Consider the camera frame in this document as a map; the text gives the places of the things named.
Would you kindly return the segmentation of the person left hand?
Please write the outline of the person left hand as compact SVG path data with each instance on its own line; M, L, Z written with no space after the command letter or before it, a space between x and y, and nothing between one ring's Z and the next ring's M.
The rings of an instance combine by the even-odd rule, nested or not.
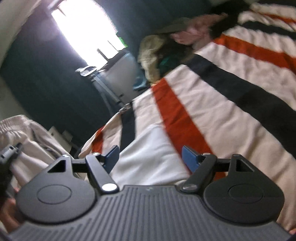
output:
M16 200L7 197L1 207L1 223L7 233L16 230L22 223L16 218Z

